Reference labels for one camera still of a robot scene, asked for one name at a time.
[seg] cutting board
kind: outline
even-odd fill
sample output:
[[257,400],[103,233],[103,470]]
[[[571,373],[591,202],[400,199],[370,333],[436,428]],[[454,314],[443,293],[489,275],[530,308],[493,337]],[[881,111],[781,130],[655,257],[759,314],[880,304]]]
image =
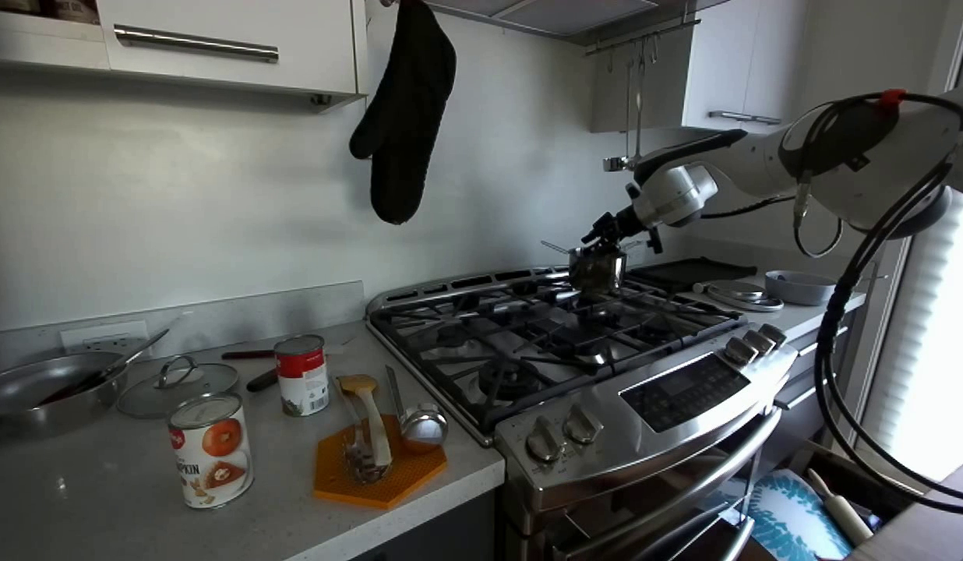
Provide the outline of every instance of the cutting board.
[[337,429],[334,438],[322,439],[314,449],[314,500],[343,501],[343,504],[366,504],[366,508],[391,508],[405,501],[415,489],[431,482],[444,468],[444,452],[409,452],[400,438],[400,421],[382,415],[391,468],[378,482],[359,482],[348,475],[346,449],[353,443],[356,423]]

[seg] range hood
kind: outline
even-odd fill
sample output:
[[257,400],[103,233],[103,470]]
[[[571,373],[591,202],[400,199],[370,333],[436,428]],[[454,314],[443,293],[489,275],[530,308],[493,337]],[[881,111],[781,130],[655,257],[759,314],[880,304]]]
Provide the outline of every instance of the range hood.
[[695,19],[725,0],[426,0],[465,19],[560,37],[582,47],[629,37],[643,28]]

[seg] bowl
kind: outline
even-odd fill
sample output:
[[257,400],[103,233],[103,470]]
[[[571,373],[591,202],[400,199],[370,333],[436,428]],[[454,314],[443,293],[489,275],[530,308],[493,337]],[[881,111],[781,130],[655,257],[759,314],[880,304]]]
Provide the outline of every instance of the bowl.
[[784,305],[826,305],[836,280],[801,270],[767,270],[762,290]]

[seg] can label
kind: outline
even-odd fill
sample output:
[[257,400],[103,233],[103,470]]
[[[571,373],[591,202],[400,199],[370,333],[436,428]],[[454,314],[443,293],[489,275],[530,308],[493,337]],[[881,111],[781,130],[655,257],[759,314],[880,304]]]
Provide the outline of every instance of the can label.
[[190,508],[217,508],[251,487],[251,449],[237,396],[194,403],[172,415],[169,439]]
[[322,337],[278,342],[281,403],[293,417],[314,415],[328,404],[330,381]]

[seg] oven door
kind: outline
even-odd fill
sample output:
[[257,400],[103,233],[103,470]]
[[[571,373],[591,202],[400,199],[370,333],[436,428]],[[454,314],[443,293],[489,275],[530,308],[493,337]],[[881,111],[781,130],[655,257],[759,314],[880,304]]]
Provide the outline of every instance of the oven door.
[[[568,508],[545,525],[540,559],[680,559],[723,510],[740,508],[746,514],[750,470],[743,468],[756,462],[780,417],[781,412],[773,409],[662,478]],[[749,533],[750,520],[743,517],[736,540],[725,547],[725,559],[740,555]]]

